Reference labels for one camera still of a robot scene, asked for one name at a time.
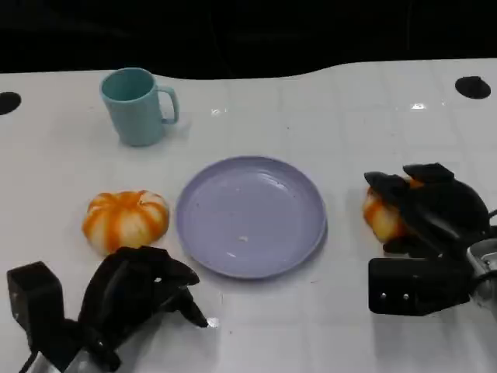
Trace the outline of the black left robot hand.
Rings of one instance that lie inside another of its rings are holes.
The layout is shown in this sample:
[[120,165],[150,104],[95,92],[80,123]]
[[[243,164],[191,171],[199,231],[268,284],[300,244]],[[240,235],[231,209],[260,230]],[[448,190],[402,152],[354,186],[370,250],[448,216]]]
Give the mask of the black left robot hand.
[[194,326],[208,327],[189,287],[198,275],[165,249],[121,247],[101,262],[78,315],[85,349],[104,372],[121,366],[117,349],[149,319],[180,312]]

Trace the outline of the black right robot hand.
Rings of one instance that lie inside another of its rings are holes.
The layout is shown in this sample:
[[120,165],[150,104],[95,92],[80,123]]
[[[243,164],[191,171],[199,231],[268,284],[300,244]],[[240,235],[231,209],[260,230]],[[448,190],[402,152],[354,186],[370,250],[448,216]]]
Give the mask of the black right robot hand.
[[496,237],[480,195],[440,163],[411,164],[405,176],[364,175],[363,217],[387,255],[460,260],[467,247]]

